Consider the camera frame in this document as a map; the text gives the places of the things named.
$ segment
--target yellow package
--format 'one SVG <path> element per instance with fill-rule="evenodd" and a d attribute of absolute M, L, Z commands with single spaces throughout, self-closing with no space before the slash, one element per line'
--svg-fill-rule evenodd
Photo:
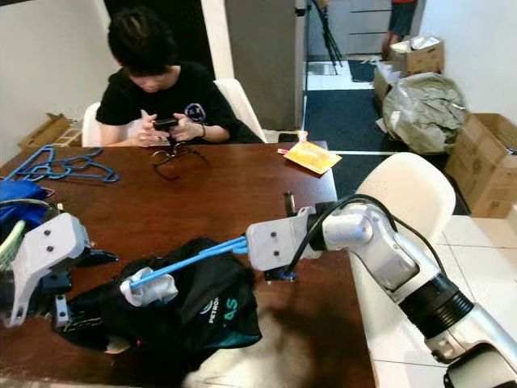
<path fill-rule="evenodd" d="M 328 150 L 308 141 L 299 142 L 284 157 L 318 174 L 326 173 L 341 160 L 339 155 L 331 154 Z"/>

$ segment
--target black hair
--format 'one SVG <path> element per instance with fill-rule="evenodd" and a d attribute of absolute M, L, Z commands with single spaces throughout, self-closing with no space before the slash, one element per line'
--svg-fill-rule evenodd
<path fill-rule="evenodd" d="M 113 56 L 131 75 L 164 74 L 177 60 L 169 27 L 144 6 L 116 14 L 107 42 Z"/>

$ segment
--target white chair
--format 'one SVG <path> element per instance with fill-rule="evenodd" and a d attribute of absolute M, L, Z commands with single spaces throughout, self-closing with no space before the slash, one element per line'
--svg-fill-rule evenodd
<path fill-rule="evenodd" d="M 263 142 L 267 142 L 266 136 L 260 127 L 259 120 L 251 107 L 250 101 L 246 97 L 246 93 L 242 89 L 241 83 L 237 79 L 232 78 L 218 79 L 214 81 L 214 83 L 221 91 L 221 94 L 228 100 L 235 116 L 250 127 Z M 82 145 L 85 147 L 101 145 L 100 123 L 95 119 L 99 106 L 100 103 L 91 104 L 86 109 L 82 119 Z M 146 115 L 147 113 L 142 111 L 142 117 Z M 131 136 L 132 133 L 137 130 L 140 121 L 141 119 L 134 120 L 129 124 L 124 138 Z"/>
<path fill-rule="evenodd" d="M 452 215 L 456 196 L 445 176 L 416 154 L 395 154 L 363 181 L 358 193 L 374 196 L 395 216 L 434 242 Z M 407 237 L 415 238 L 399 227 Z M 385 358 L 386 348 L 423 345 L 423 335 L 372 279 L 359 259 L 351 255 L 355 289 L 363 315 L 364 333 L 373 360 Z"/>

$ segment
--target crumpled plastic bag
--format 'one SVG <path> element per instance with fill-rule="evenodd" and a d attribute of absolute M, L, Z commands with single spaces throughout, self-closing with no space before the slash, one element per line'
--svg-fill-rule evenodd
<path fill-rule="evenodd" d="M 450 78 L 436 73 L 402 78 L 386 95 L 388 133 L 417 154 L 450 153 L 467 119 L 464 96 Z"/>

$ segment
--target black shirt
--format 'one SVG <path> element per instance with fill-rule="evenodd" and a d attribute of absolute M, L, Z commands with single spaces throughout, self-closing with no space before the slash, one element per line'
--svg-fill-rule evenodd
<path fill-rule="evenodd" d="M 220 125 L 229 131 L 232 143 L 257 143 L 260 139 L 233 114 L 228 101 L 213 83 L 202 65 L 179 62 L 178 81 L 169 89 L 147 93 L 136 85 L 123 69 L 112 74 L 97 110 L 97 121 L 108 125 L 126 125 L 141 118 L 140 110 L 158 114 L 157 120 L 184 113 L 190 103 L 198 103 L 206 113 L 206 125 Z M 189 142 L 205 143 L 200 137 Z"/>

